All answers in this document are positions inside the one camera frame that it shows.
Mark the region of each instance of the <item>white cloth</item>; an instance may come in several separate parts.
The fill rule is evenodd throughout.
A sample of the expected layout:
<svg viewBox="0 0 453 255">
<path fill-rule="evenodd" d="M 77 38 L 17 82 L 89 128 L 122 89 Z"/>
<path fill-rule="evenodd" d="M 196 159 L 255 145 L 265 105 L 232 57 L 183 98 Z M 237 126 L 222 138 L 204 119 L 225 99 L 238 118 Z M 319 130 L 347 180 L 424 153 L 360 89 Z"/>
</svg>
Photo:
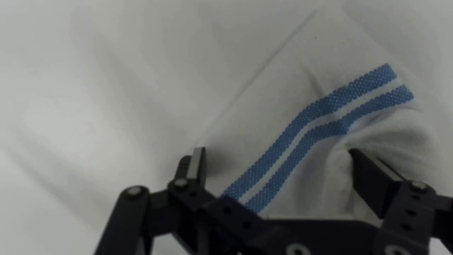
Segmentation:
<svg viewBox="0 0 453 255">
<path fill-rule="evenodd" d="M 404 84 L 415 101 L 315 145 L 262 215 L 364 218 L 367 208 L 351 203 L 350 147 L 448 190 L 436 132 L 416 102 L 424 89 L 339 6 L 320 6 L 3 2 L 0 254 L 92 254 L 119 191 L 164 189 L 194 146 L 207 146 L 208 189 L 222 194 L 307 105 L 382 67 L 399 78 L 313 119 L 295 140 Z"/>
</svg>

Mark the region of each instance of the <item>bolt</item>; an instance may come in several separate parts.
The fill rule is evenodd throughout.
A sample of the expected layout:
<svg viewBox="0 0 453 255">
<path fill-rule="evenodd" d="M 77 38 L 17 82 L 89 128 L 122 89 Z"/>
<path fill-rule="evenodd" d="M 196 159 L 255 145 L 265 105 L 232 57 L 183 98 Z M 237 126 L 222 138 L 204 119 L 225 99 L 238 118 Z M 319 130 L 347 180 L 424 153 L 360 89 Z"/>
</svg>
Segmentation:
<svg viewBox="0 0 453 255">
<path fill-rule="evenodd" d="M 187 186 L 189 186 L 189 181 L 186 179 L 177 179 L 174 181 L 174 187 L 180 191 L 184 190 Z"/>
<path fill-rule="evenodd" d="M 286 247 L 286 255 L 312 255 L 312 252 L 306 245 L 295 242 Z"/>
<path fill-rule="evenodd" d="M 136 196 L 139 196 L 142 193 L 142 190 L 143 189 L 139 187 L 139 186 L 130 187 L 130 189 L 128 189 L 128 196 L 136 197 Z"/>
<path fill-rule="evenodd" d="M 421 183 L 421 181 L 412 181 L 411 186 L 416 191 L 426 191 L 426 189 L 428 189 L 428 186 L 425 183 Z"/>
<path fill-rule="evenodd" d="M 387 245 L 385 255 L 411 255 L 411 252 L 399 245 Z"/>
</svg>

